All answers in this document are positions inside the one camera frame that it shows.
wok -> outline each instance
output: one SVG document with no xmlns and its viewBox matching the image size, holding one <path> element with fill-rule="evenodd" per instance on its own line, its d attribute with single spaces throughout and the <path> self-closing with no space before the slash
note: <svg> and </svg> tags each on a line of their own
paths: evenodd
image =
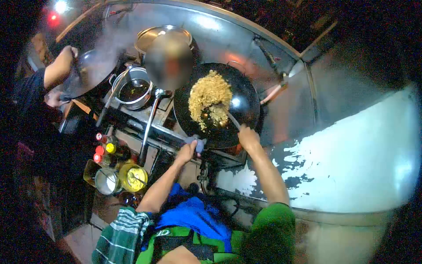
<svg viewBox="0 0 422 264">
<path fill-rule="evenodd" d="M 65 88 L 61 97 L 75 99 L 106 82 L 117 62 L 117 58 L 104 56 L 95 49 L 85 52 L 72 64 L 70 75 L 63 83 Z"/>
<path fill-rule="evenodd" d="M 231 86 L 233 98 L 229 112 L 233 117 L 250 128 L 256 126 L 260 115 L 260 102 L 255 88 L 238 69 L 222 63 L 204 63 L 193 69 L 189 82 L 175 91 L 174 114 L 180 127 L 188 136 L 197 134 L 200 138 L 208 139 L 208 148 L 233 147 L 239 143 L 239 139 L 238 129 L 231 120 L 222 128 L 215 127 L 210 122 L 205 132 L 202 132 L 199 124 L 190 117 L 188 103 L 190 90 L 198 79 L 207 76 L 210 70 L 217 71 Z"/>
</svg>

condiment bottle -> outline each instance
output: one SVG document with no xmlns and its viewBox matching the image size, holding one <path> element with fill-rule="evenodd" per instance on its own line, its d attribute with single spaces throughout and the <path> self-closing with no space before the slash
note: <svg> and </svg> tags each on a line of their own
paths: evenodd
<svg viewBox="0 0 422 264">
<path fill-rule="evenodd" d="M 102 167 L 114 167 L 117 164 L 117 157 L 112 154 L 100 155 L 95 153 L 94 161 Z"/>
<path fill-rule="evenodd" d="M 95 138 L 103 144 L 112 143 L 116 145 L 119 142 L 119 140 L 115 136 L 107 136 L 101 133 L 97 133 L 95 135 Z"/>
<path fill-rule="evenodd" d="M 130 159 L 132 155 L 128 147 L 116 146 L 112 143 L 108 143 L 105 149 L 108 153 L 116 154 L 118 156 L 118 159 L 122 161 Z"/>
<path fill-rule="evenodd" d="M 102 146 L 98 146 L 95 148 L 95 153 L 100 154 L 100 155 L 104 155 L 104 148 Z"/>
</svg>

striped towel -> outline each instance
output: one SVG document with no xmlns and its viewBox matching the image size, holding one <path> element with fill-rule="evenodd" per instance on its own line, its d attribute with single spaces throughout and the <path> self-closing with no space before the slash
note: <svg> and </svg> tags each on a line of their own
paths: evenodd
<svg viewBox="0 0 422 264">
<path fill-rule="evenodd" d="M 122 207 L 117 219 L 101 233 L 92 253 L 92 263 L 134 263 L 136 246 L 142 243 L 146 228 L 152 224 L 148 214 L 138 213 L 131 207 Z"/>
</svg>

red bottle cap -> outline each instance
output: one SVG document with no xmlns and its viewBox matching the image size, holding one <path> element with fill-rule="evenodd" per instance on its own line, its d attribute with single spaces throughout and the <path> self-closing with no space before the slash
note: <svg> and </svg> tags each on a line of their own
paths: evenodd
<svg viewBox="0 0 422 264">
<path fill-rule="evenodd" d="M 103 156 L 102 155 L 100 155 L 100 154 L 98 154 L 98 153 L 95 153 L 94 154 L 94 161 L 95 162 L 101 162 L 103 160 Z"/>
<path fill-rule="evenodd" d="M 95 135 L 95 138 L 96 138 L 98 141 L 100 141 L 100 140 L 103 138 L 103 135 L 102 135 L 101 133 L 97 133 L 97 134 Z"/>
<path fill-rule="evenodd" d="M 104 155 L 104 148 L 102 146 L 98 146 L 95 148 L 95 153 Z"/>
</svg>

pot handle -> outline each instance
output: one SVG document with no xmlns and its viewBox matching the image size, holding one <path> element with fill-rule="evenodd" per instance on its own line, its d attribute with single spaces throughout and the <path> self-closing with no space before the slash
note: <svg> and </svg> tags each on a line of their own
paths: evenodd
<svg viewBox="0 0 422 264">
<path fill-rule="evenodd" d="M 246 68 L 245 68 L 245 66 L 241 65 L 240 63 L 238 63 L 237 61 L 234 61 L 234 60 L 230 60 L 230 61 L 228 61 L 228 62 L 226 63 L 226 65 L 229 65 L 229 63 L 237 63 L 238 65 L 242 66 L 242 68 L 245 70 L 245 72 L 243 72 L 243 75 L 245 75 L 245 74 L 246 74 Z"/>
<path fill-rule="evenodd" d="M 110 78 L 108 79 L 108 83 L 109 83 L 111 86 L 113 86 L 113 83 L 114 83 L 114 81 L 116 80 L 116 79 L 114 79 L 114 81 L 111 81 L 111 79 L 113 79 L 113 77 L 114 77 L 114 78 L 117 78 L 117 75 L 116 75 L 116 74 L 112 74 L 112 75 L 110 76 Z"/>
</svg>

